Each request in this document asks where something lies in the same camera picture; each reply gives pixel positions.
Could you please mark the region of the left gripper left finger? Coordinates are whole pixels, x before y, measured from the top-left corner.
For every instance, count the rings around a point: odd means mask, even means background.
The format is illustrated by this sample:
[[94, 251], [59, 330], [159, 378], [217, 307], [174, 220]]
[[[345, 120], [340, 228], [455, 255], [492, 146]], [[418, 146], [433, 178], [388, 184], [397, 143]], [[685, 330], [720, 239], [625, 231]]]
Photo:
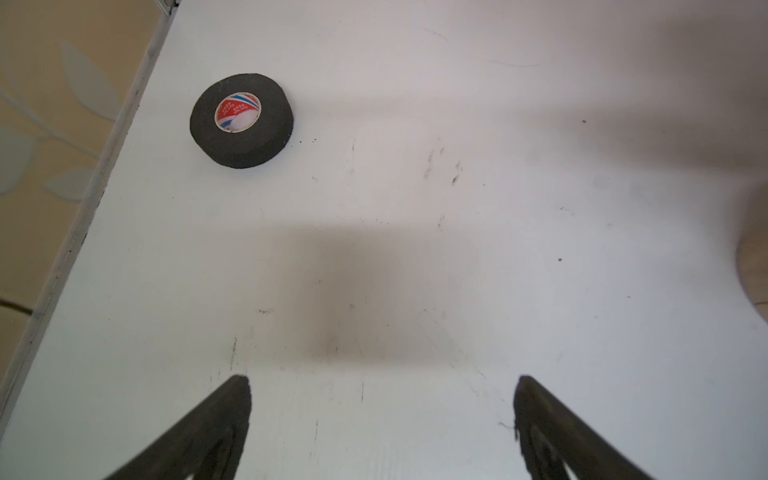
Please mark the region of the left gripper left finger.
[[252, 409], [248, 377], [233, 375], [113, 472], [111, 479], [233, 479]]

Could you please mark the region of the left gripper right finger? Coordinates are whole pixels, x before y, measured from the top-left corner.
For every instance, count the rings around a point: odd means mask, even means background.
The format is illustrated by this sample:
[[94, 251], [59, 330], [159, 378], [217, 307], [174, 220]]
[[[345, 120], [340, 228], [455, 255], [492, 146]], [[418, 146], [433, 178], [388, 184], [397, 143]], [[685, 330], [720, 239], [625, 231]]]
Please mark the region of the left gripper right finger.
[[535, 378], [519, 378], [514, 430], [533, 479], [647, 479]]

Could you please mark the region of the small green christmas tree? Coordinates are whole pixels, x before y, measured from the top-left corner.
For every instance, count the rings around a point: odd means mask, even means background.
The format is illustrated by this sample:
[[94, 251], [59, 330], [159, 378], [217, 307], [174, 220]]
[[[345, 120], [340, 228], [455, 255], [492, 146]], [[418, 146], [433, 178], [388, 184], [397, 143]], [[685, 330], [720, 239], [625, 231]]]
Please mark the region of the small green christmas tree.
[[746, 205], [736, 271], [748, 301], [767, 322], [767, 184], [756, 189]]

